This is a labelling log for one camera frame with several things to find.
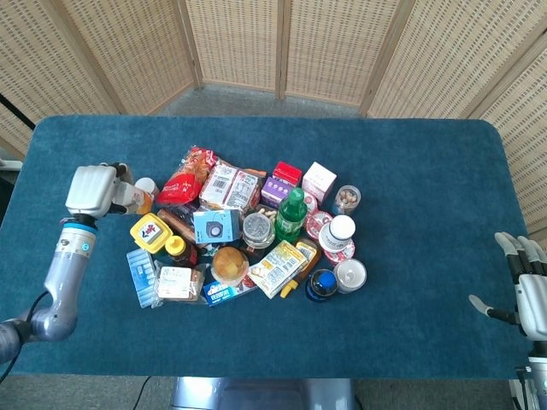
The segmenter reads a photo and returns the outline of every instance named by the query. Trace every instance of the blue bottle cap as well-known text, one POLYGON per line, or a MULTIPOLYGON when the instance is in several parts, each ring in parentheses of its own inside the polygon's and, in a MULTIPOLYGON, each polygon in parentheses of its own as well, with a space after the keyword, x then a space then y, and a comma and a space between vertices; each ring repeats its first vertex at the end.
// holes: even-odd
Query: blue bottle cap
POLYGON ((321 272, 317 278, 317 282, 319 282, 321 287, 325 290, 330 290, 336 287, 336 277, 331 271, 321 272))

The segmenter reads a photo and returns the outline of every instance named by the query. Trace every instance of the yellow lid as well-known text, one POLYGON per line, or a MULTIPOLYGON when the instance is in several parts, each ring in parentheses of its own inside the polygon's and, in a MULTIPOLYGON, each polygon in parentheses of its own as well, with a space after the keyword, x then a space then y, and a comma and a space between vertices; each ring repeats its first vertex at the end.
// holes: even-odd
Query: yellow lid
POLYGON ((168 254, 178 256, 186 249, 185 240, 182 237, 173 235, 165 242, 165 250, 168 254))
POLYGON ((129 230, 135 243, 151 254, 163 248, 173 235, 171 228, 154 214, 146 214, 129 230))

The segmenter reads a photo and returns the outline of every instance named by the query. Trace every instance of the snack pile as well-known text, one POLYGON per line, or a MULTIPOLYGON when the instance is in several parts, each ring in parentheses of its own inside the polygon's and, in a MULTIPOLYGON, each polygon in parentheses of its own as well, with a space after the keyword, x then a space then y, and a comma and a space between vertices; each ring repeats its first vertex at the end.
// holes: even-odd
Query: snack pile
POLYGON ((320 209, 336 178, 317 162, 303 173, 283 161, 268 177, 192 147, 159 193, 152 180, 141 187, 158 207, 130 230, 139 249, 127 260, 141 307, 216 306, 256 289, 285 298, 301 283, 314 302, 360 289, 367 271, 353 259, 349 215, 361 192, 340 188, 337 216, 320 209), (314 271, 323 255, 332 267, 314 271))

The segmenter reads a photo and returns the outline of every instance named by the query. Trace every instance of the blue package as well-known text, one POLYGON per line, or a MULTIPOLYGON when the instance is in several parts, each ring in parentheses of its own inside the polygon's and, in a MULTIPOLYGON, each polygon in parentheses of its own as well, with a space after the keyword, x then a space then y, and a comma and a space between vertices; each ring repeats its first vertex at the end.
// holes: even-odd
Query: blue package
POLYGON ((224 243, 239 239, 239 211, 194 212, 196 243, 224 243))
POLYGON ((215 306, 220 303, 229 301, 234 297, 239 297, 245 293, 251 292, 256 289, 256 285, 248 278, 245 277, 238 286, 228 286, 221 284, 217 281, 205 284, 203 286, 203 294, 209 306, 215 306))
POLYGON ((155 289, 156 274, 152 256, 144 249, 137 249, 127 253, 127 262, 129 263, 140 307, 147 308, 158 304, 160 298, 157 297, 155 289))

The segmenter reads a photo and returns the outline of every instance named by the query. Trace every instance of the purple box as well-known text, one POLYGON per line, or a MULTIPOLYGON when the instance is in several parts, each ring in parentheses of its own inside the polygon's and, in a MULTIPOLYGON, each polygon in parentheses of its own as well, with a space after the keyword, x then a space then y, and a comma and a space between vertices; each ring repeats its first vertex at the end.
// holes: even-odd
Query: purple box
POLYGON ((266 184, 262 187, 262 203, 277 209, 281 201, 289 196, 293 188, 285 182, 268 177, 266 184))

